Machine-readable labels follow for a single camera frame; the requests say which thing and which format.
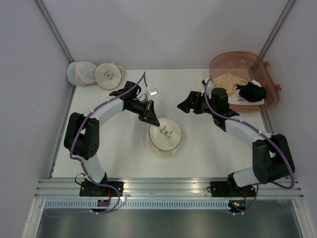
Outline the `beige round mesh laundry bag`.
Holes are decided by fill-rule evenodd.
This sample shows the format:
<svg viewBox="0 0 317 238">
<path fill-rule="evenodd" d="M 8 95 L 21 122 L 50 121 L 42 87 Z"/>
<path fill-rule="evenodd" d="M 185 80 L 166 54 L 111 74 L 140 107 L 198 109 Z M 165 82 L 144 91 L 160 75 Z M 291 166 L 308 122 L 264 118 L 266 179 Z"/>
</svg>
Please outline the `beige round mesh laundry bag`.
<svg viewBox="0 0 317 238">
<path fill-rule="evenodd" d="M 147 140 L 150 148 L 161 157 L 176 155 L 182 142 L 183 131 L 173 119 L 158 118 L 160 126 L 150 125 Z"/>
</svg>

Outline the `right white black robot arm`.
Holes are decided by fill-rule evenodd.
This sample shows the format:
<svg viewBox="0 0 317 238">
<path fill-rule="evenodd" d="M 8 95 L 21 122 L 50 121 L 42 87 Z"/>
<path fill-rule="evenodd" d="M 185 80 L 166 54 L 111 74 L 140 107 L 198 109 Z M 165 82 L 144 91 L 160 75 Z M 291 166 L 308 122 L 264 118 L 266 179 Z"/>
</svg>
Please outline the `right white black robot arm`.
<svg viewBox="0 0 317 238">
<path fill-rule="evenodd" d="M 252 150 L 252 165 L 231 173 L 227 186 L 235 192 L 250 185 L 272 183 L 283 189 L 295 185 L 295 166 L 287 139 L 282 134 L 262 132 L 246 122 L 228 103 L 228 95 L 222 88 L 214 88 L 211 95 L 191 91 L 178 109 L 185 113 L 210 114 L 214 124 L 248 145 Z"/>
</svg>

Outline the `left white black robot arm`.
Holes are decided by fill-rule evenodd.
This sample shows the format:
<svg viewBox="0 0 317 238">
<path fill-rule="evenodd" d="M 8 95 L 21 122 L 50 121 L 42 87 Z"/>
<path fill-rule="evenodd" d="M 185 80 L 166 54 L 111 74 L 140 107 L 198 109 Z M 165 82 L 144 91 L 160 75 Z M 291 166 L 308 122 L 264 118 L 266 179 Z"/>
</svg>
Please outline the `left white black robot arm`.
<svg viewBox="0 0 317 238">
<path fill-rule="evenodd" d="M 138 115 L 139 121 L 160 126 L 154 110 L 154 101 L 137 98 L 139 83 L 127 81 L 124 87 L 113 91 L 107 99 L 86 114 L 72 113 L 69 117 L 64 147 L 70 159 L 80 162 L 86 180 L 97 187 L 110 187 L 101 167 L 97 151 L 100 146 L 100 128 L 114 115 L 124 110 Z"/>
</svg>

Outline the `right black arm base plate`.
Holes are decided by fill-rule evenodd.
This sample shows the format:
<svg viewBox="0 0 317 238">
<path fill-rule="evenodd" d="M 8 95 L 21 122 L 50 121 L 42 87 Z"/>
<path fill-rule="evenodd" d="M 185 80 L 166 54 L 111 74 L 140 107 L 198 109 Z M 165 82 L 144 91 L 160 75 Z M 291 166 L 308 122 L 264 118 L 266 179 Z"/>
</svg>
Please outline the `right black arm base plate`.
<svg viewBox="0 0 317 238">
<path fill-rule="evenodd" d="M 245 187 L 230 187 L 225 181 L 211 181 L 206 190 L 212 197 L 244 198 L 255 197 L 256 189 L 252 185 Z"/>
</svg>

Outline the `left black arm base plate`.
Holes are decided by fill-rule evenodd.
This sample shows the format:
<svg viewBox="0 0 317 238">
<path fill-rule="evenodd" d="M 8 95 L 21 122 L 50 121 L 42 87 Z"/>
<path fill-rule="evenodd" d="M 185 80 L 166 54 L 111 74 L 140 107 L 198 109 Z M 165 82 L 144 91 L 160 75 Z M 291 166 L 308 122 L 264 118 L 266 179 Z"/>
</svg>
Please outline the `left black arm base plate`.
<svg viewBox="0 0 317 238">
<path fill-rule="evenodd" d="M 124 190 L 124 182 L 108 181 L 107 185 L 115 187 L 121 196 Z M 80 197 L 118 197 L 117 192 L 110 187 L 97 186 L 90 181 L 84 180 L 81 183 Z"/>
</svg>

